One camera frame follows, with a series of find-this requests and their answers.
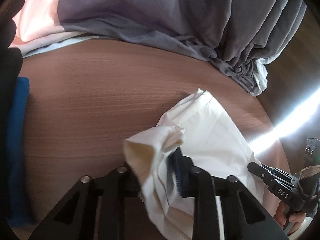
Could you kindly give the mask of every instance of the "blue object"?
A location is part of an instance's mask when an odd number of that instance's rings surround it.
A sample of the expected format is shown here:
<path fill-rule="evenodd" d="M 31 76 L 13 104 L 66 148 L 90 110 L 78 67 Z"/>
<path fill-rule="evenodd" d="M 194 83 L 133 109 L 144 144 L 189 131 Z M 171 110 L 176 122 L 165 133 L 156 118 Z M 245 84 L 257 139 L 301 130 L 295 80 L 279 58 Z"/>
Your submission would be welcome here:
<path fill-rule="evenodd" d="M 9 170 L 8 189 L 11 216 L 7 217 L 11 227 L 32 224 L 30 203 L 25 191 L 25 169 L 22 149 L 23 119 L 29 95 L 29 79 L 18 77 L 13 102 L 7 121 L 6 158 Z"/>

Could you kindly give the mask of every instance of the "metal screw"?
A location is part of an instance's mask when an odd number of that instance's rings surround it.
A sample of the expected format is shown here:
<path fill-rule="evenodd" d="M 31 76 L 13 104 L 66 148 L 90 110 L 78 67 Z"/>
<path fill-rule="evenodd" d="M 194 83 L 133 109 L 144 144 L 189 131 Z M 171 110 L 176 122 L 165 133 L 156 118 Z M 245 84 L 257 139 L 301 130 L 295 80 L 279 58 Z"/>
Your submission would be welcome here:
<path fill-rule="evenodd" d="M 125 173 L 128 169 L 124 166 L 120 166 L 118 169 L 117 169 L 117 172 L 119 173 Z"/>
<path fill-rule="evenodd" d="M 193 173 L 200 173 L 200 172 L 201 172 L 201 169 L 200 169 L 199 167 L 193 167 L 193 168 L 191 169 L 191 171 L 192 171 Z"/>
<path fill-rule="evenodd" d="M 91 180 L 91 178 L 89 176 L 83 176 L 81 177 L 80 181 L 82 183 L 88 183 Z"/>
<path fill-rule="evenodd" d="M 227 179 L 230 182 L 237 182 L 238 181 L 238 178 L 236 176 L 233 176 L 233 175 L 228 176 Z"/>

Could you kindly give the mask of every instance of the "gray fabric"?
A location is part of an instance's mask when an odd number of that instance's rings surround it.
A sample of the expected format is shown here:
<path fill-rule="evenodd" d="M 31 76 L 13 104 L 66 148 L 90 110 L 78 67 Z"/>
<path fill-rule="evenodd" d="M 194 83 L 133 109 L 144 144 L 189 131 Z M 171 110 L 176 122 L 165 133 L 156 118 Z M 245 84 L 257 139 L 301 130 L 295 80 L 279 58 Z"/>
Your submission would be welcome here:
<path fill-rule="evenodd" d="M 259 94 L 256 60 L 278 54 L 303 18 L 302 0 L 59 0 L 66 31 L 152 46 L 209 61 Z"/>

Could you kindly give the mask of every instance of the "folded white cloth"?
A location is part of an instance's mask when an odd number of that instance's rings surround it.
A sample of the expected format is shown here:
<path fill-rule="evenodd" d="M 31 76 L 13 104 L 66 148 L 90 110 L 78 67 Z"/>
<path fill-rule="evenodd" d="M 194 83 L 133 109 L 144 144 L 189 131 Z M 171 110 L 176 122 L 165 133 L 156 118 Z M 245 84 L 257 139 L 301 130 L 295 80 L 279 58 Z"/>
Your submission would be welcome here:
<path fill-rule="evenodd" d="M 148 216 L 165 238 L 192 239 L 194 200 L 179 196 L 167 165 L 178 146 L 212 176 L 235 175 L 262 202 L 263 182 L 247 170 L 248 163 L 260 162 L 219 102 L 198 89 L 164 113 L 156 127 L 124 141 L 126 161 L 139 179 Z"/>

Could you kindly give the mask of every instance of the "white sleeve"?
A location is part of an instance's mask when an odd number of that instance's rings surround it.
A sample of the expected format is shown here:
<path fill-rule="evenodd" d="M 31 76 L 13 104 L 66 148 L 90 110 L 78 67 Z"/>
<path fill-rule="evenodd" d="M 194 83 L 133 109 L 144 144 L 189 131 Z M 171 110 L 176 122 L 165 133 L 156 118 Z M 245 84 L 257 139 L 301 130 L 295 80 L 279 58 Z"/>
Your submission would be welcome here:
<path fill-rule="evenodd" d="M 291 235 L 289 235 L 289 239 L 290 240 L 298 239 L 302 235 L 302 233 L 307 229 L 307 227 L 310 225 L 311 221 L 312 221 L 311 217 L 306 217 L 303 223 L 301 224 L 301 226 L 298 228 L 298 230 L 292 233 Z"/>

